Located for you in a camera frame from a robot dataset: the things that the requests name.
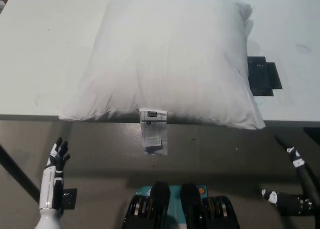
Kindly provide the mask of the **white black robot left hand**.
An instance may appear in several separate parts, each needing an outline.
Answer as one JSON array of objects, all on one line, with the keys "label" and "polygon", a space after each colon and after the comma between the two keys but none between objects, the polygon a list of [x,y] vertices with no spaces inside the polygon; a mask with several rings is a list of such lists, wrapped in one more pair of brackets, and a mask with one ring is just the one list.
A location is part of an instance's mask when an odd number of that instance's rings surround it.
[{"label": "white black robot left hand", "polygon": [[60,229],[64,214],[64,167],[70,159],[68,142],[61,137],[53,144],[42,173],[37,229]]}]

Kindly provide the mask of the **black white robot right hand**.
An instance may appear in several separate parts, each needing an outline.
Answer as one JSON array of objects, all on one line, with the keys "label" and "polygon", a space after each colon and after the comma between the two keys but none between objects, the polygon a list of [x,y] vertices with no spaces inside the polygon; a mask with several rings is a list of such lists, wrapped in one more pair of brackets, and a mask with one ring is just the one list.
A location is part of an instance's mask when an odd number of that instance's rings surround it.
[{"label": "black white robot right hand", "polygon": [[302,194],[293,195],[263,189],[262,197],[274,205],[283,216],[320,217],[320,182],[302,158],[298,150],[289,142],[275,136],[275,140],[288,153],[290,161],[300,181]]}]

